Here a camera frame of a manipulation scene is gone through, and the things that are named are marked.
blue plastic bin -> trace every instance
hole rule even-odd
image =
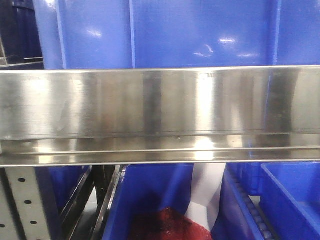
[[[191,198],[193,164],[131,165],[122,172],[103,240],[127,240],[136,214],[172,207],[185,214]],[[226,171],[215,240],[263,240],[249,209]]]
[[[267,163],[260,206],[282,240],[320,240],[320,163]]]
[[[18,25],[23,57],[42,57],[33,1],[13,0],[12,7]]]
[[[49,167],[56,205],[59,210],[66,206],[81,176],[87,169],[82,166]]]
[[[229,169],[236,175],[242,187],[250,196],[261,196],[263,175],[260,162],[229,163]]]

shelving unit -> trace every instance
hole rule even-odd
[[[320,89],[319,74],[320,66],[2,70],[0,167],[315,161],[320,101],[308,92]]]

stainless steel shelf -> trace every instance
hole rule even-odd
[[[320,159],[320,66],[0,71],[0,167]]]

white paper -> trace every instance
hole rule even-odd
[[[185,216],[211,232],[220,209],[225,163],[196,163],[191,183],[191,201]]]

red object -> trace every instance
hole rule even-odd
[[[203,226],[167,207],[160,212],[137,215],[128,240],[213,240]]]

